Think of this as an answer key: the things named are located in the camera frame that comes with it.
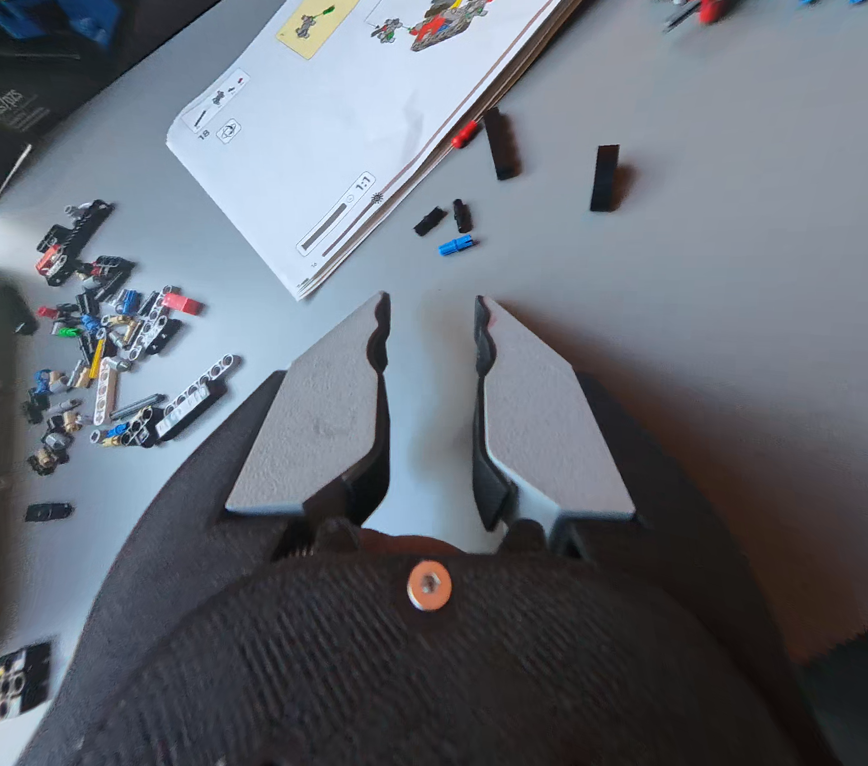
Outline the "black lego beam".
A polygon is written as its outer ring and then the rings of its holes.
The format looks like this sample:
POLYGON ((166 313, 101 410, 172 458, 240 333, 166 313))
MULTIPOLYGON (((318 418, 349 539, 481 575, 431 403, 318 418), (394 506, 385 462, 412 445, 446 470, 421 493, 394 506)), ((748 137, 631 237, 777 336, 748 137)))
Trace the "black lego beam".
POLYGON ((493 106, 483 115, 483 127, 490 145, 496 179, 503 182, 519 175, 522 163, 509 118, 499 107, 493 106))

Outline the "pile of loose lego pieces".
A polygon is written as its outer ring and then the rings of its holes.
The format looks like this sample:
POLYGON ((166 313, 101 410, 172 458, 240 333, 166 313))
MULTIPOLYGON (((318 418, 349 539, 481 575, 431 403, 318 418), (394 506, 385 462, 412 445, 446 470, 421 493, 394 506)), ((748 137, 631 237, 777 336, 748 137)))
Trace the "pile of loose lego pieces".
POLYGON ((24 417, 42 429, 27 466, 40 478, 53 475, 70 459, 76 435, 90 430, 101 448, 151 449, 175 440, 226 393, 242 360, 227 353, 175 395, 158 392, 126 404, 120 401, 122 376, 147 359, 162 355, 202 305, 167 285, 149 292, 129 286, 136 263, 120 255, 86 260, 83 251, 114 211, 102 199, 71 204, 67 225, 53 225, 38 242, 35 270, 51 288, 78 283, 70 303, 38 307, 37 316, 56 338, 71 340, 80 355, 71 370, 36 371, 22 405, 24 417))

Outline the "small black lego brick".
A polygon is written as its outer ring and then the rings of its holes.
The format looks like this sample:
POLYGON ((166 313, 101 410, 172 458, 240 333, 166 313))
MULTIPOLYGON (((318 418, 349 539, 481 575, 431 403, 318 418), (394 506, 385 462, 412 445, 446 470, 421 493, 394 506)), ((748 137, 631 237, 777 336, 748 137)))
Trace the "small black lego brick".
POLYGON ((598 146, 590 198, 590 211, 593 213, 608 213, 614 208, 619 156, 619 144, 598 146))

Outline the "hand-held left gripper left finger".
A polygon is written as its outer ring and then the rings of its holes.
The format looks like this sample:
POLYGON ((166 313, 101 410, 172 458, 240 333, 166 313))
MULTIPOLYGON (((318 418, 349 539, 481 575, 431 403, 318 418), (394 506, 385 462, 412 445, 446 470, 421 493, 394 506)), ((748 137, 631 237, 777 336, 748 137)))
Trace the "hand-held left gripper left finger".
POLYGON ((226 499, 245 516, 361 518, 389 485, 385 392, 390 297, 375 293, 287 369, 226 499))

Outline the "white instruction booklet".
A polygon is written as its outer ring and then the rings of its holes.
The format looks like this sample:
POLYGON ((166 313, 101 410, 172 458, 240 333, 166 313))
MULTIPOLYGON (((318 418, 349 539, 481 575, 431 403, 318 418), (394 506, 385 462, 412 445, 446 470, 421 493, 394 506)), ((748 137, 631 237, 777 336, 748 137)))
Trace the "white instruction booklet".
POLYGON ((300 301, 582 0, 287 0, 168 148, 300 301))

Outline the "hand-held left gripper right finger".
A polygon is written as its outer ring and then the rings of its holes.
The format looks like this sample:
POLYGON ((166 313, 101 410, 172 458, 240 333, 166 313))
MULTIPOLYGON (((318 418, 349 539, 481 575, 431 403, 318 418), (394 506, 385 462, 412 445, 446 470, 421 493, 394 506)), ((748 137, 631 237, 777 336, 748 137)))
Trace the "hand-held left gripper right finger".
POLYGON ((474 308, 472 492, 486 532, 629 521, 636 506, 570 362, 489 296, 474 308))

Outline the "black lego panel piece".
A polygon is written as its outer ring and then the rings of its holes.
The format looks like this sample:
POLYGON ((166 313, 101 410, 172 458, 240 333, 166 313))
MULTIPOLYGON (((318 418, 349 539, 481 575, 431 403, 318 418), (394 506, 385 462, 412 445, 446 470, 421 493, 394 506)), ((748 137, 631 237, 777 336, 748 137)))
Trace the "black lego panel piece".
POLYGON ((1 656, 1 720, 18 717, 48 699, 51 648, 46 641, 1 656))

